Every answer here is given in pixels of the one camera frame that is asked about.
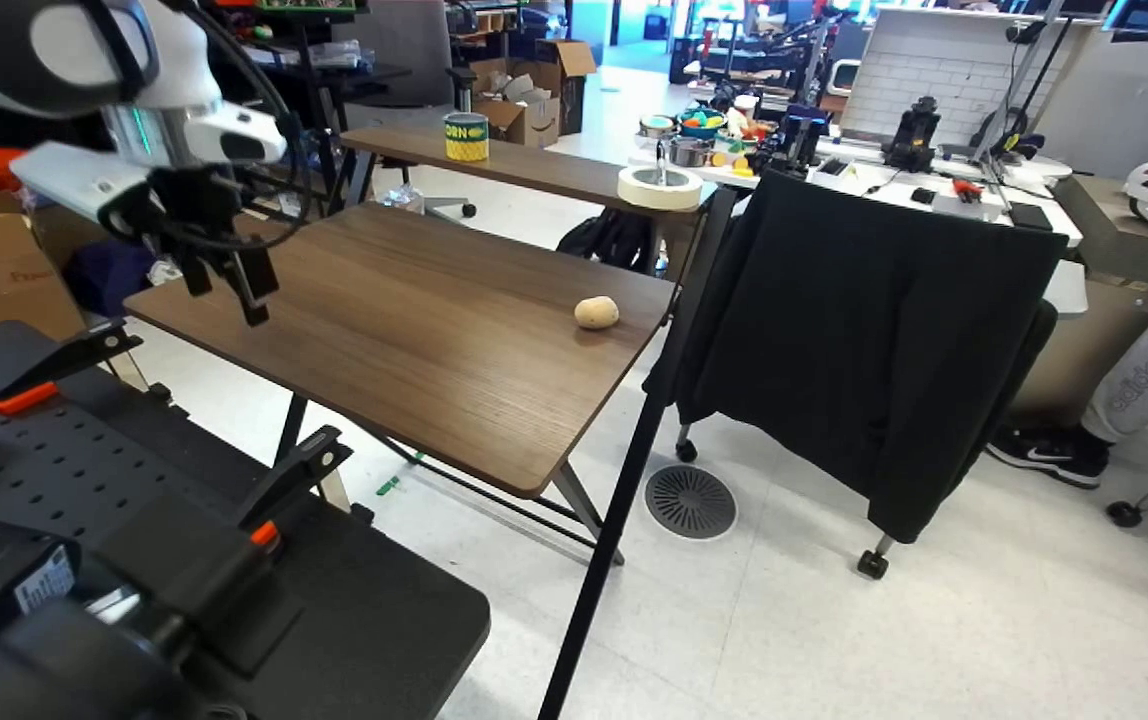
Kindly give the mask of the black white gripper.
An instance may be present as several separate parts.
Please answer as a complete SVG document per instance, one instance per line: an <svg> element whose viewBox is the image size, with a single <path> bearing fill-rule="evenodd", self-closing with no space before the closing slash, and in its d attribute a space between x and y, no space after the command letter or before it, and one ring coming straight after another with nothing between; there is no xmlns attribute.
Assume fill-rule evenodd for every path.
<svg viewBox="0 0 1148 720"><path fill-rule="evenodd" d="M241 189L214 167L144 167L117 151L45 140L12 162L12 175L39 200L110 228L117 239L152 244L175 258L183 287L209 295L203 262L225 263L250 325L270 321L281 287L273 258L241 239L232 222Z"/></svg>

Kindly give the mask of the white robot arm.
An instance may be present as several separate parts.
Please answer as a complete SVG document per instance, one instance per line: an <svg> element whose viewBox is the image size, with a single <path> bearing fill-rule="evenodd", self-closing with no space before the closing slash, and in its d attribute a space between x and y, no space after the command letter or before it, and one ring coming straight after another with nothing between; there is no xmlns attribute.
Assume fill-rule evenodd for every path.
<svg viewBox="0 0 1148 720"><path fill-rule="evenodd" d="M292 158L292 107L199 0L0 0L0 114L101 116L110 151L39 140L12 172L163 258L193 295L225 282L250 325L270 321L273 239L236 217Z"/></svg>

